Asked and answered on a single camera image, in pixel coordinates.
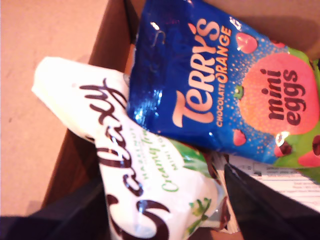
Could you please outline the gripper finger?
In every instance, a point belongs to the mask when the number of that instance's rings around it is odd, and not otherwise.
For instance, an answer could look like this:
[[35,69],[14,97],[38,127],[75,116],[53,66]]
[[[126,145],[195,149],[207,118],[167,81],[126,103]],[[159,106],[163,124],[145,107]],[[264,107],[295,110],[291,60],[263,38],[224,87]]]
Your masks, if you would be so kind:
[[110,229],[101,179],[29,216],[1,216],[2,240],[109,240]]
[[318,240],[319,212],[278,193],[235,166],[224,166],[228,197],[246,240]]

